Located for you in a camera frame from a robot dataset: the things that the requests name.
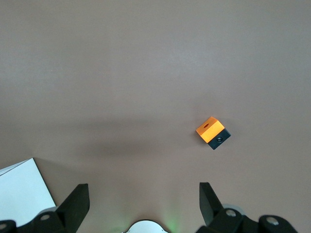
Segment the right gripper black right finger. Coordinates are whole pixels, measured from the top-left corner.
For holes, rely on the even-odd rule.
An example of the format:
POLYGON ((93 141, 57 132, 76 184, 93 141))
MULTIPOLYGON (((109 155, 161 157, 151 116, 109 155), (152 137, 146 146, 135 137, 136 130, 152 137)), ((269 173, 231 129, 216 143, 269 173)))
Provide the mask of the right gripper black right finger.
POLYGON ((199 184, 199 204, 205 225, 198 233, 295 233, 286 219, 262 215, 253 221, 233 208, 224 208, 210 183, 199 184))

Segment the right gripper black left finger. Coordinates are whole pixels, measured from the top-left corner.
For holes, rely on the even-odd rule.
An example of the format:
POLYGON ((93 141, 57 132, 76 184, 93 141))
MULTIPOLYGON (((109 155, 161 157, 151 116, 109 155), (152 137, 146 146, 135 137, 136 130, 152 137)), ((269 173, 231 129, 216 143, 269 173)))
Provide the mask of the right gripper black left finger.
POLYGON ((2 233, 75 233, 90 208, 88 184, 79 184, 55 211, 44 211, 18 227, 13 220, 2 220, 2 233))

